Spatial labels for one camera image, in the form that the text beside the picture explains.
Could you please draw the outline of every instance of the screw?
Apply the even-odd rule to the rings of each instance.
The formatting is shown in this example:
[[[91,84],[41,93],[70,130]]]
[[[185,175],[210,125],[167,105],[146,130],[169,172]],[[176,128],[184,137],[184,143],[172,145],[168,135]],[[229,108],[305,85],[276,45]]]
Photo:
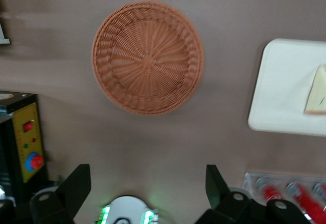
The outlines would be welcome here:
[[[236,200],[239,200],[239,201],[242,201],[242,200],[243,200],[243,196],[242,196],[242,194],[237,193],[237,192],[233,195],[233,197],[234,197]]]
[[[284,204],[281,201],[276,201],[275,205],[276,205],[277,208],[282,209],[282,210],[285,210],[287,208],[286,204]]]
[[[47,200],[49,198],[48,194],[43,194],[42,196],[39,197],[39,201]]]

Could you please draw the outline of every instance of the bread slice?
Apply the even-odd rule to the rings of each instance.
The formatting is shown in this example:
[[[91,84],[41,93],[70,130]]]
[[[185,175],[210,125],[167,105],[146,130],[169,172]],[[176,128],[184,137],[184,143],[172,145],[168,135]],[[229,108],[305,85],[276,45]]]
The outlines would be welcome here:
[[[317,69],[305,113],[326,115],[326,65]]]

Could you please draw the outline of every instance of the red knob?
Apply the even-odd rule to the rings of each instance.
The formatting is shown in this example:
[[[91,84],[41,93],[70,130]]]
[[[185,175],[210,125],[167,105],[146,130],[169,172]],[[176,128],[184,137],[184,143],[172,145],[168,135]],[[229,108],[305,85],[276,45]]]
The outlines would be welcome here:
[[[31,167],[34,169],[39,169],[42,167],[44,159],[42,155],[35,155],[31,161]]]

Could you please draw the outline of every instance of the woven tray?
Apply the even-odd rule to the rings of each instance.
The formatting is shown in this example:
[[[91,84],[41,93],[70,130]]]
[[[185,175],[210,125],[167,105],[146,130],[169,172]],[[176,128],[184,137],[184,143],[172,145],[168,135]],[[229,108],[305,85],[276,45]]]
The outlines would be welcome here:
[[[124,5],[99,28],[92,50],[96,79],[118,106],[161,115],[183,105],[203,74],[204,53],[192,23],[154,1]]]

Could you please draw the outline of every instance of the white plate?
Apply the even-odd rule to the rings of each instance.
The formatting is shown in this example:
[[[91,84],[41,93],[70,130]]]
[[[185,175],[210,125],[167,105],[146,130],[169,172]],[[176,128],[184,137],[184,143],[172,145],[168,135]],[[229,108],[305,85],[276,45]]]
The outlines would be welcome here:
[[[326,136],[326,115],[304,113],[326,42],[275,39],[263,52],[248,124],[253,130]]]

